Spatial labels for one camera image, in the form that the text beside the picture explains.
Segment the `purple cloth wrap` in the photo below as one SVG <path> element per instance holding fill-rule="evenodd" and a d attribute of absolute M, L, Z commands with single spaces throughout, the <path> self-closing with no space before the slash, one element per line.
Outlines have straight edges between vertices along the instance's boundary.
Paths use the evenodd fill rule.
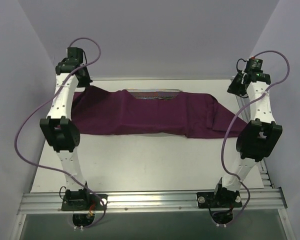
<path fill-rule="evenodd" d="M 75 93 L 71 121 L 88 135 L 166 133 L 221 139 L 234 113 L 206 93 L 180 92 L 172 99 L 137 99 L 127 90 L 89 86 Z"/>

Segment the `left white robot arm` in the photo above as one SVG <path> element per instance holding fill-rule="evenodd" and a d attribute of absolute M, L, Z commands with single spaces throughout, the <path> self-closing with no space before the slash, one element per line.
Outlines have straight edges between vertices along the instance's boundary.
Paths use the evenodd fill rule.
<path fill-rule="evenodd" d="M 42 118 L 39 123 L 48 145 L 55 151 L 62 170 L 65 171 L 66 190 L 63 200 L 72 201 L 80 210 L 85 210 L 90 206 L 91 197 L 82 186 L 87 182 L 83 177 L 78 158 L 81 137 L 78 128 L 71 121 L 71 109 L 76 88 L 83 86 L 80 80 L 85 78 L 85 72 L 81 69 L 72 74 L 66 83 L 64 81 L 68 74 L 81 66 L 83 62 L 82 56 L 68 56 L 58 63 L 55 68 L 57 96 L 52 100 L 47 117 Z"/>

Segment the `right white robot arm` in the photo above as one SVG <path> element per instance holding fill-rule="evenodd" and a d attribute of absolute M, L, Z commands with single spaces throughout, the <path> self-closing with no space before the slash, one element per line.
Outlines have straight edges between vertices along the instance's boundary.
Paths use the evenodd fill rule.
<path fill-rule="evenodd" d="M 212 193 L 213 203 L 217 206 L 222 207 L 230 201 L 230 197 L 237 197 L 251 169 L 272 153 L 283 132 L 283 127 L 276 122 L 271 108 L 272 86 L 269 74 L 241 70 L 228 87 L 228 93 L 242 98 L 248 97 L 249 102 L 234 115 L 222 141 L 220 156 L 225 175 Z M 236 119 L 245 109 L 250 110 L 250 120 L 237 137 L 235 145 L 237 156 L 232 167 L 227 169 L 225 165 L 227 138 Z"/>

